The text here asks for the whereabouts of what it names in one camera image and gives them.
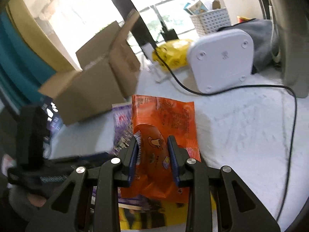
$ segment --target white power adapter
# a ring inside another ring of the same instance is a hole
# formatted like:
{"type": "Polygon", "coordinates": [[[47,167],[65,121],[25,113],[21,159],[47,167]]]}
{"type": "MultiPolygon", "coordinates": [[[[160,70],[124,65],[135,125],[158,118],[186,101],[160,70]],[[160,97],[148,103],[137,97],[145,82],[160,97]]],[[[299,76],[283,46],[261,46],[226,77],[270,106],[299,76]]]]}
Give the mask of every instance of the white power adapter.
{"type": "Polygon", "coordinates": [[[254,46],[249,34],[231,29],[208,34],[187,52],[197,88],[213,93],[244,81],[251,74],[254,46]]]}

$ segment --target open cardboard box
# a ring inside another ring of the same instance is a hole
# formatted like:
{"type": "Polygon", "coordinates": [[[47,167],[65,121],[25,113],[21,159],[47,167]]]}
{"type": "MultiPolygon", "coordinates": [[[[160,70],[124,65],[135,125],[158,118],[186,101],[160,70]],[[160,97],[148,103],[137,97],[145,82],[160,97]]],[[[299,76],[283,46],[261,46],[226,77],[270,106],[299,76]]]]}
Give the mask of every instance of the open cardboard box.
{"type": "Polygon", "coordinates": [[[140,62],[126,39],[139,16],[132,10],[123,27],[115,21],[82,46],[76,52],[82,71],[58,72],[41,86],[64,124],[110,110],[135,93],[140,62]]]}

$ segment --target orange snack bag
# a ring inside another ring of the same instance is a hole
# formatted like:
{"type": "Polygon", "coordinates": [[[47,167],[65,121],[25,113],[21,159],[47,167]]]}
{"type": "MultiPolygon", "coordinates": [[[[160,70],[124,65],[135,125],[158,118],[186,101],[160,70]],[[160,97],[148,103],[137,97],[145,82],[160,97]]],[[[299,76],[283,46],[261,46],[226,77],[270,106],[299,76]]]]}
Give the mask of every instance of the orange snack bag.
{"type": "Polygon", "coordinates": [[[189,188],[179,189],[173,180],[167,138],[174,135],[178,146],[200,161],[194,103],[133,95],[132,124],[140,153],[132,185],[122,188],[121,196],[188,203],[189,188]]]}

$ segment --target white basket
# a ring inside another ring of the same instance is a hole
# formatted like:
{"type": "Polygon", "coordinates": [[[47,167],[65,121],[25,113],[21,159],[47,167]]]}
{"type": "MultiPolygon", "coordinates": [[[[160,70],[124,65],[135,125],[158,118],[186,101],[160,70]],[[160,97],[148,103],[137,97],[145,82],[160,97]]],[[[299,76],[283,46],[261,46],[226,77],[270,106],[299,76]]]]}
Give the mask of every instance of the white basket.
{"type": "Polygon", "coordinates": [[[231,26],[231,20],[226,8],[209,10],[199,15],[192,15],[190,18],[200,37],[217,32],[221,27],[231,26]]]}

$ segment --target white tablecloth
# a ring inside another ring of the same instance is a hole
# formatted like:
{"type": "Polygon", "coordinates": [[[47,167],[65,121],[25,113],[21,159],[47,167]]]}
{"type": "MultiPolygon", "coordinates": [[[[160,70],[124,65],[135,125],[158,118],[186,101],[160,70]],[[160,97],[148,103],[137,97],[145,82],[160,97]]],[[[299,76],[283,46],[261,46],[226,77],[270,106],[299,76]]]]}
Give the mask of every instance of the white tablecloth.
{"type": "MultiPolygon", "coordinates": [[[[197,90],[189,70],[177,74],[197,90]]],[[[268,69],[244,84],[280,84],[280,73],[268,69]]],[[[171,78],[157,84],[144,69],[137,94],[194,101],[200,151],[211,167],[229,165],[276,217],[283,194],[294,100],[283,89],[246,88],[212,97],[192,95],[171,78]]],[[[298,99],[292,170],[288,196],[279,220],[284,231],[309,196],[309,97],[298,99]]],[[[64,126],[54,137],[52,157],[108,151],[112,147],[112,113],[64,126]]],[[[184,225],[155,231],[184,231],[184,225]]]]}

